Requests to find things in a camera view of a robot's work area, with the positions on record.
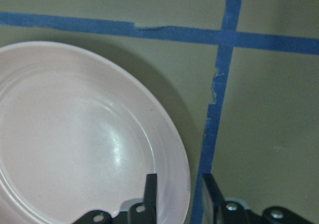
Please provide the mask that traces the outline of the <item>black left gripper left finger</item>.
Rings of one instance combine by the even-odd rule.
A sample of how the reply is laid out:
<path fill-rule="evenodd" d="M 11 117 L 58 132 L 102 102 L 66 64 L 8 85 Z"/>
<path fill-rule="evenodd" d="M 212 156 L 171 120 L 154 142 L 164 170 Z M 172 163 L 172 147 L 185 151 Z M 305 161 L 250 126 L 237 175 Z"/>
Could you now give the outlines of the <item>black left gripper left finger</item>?
<path fill-rule="evenodd" d="M 146 176 L 143 198 L 124 201 L 120 206 L 120 224 L 157 223 L 157 174 Z"/>

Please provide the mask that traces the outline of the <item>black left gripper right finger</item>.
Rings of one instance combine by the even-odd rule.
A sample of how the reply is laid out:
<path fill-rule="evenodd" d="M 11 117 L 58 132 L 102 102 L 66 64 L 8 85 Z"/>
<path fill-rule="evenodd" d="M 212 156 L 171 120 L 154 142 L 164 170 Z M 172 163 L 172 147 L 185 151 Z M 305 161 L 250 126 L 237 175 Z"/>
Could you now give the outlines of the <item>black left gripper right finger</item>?
<path fill-rule="evenodd" d="M 224 198 L 212 174 L 202 175 L 202 208 L 209 224 L 248 224 L 239 199 Z"/>

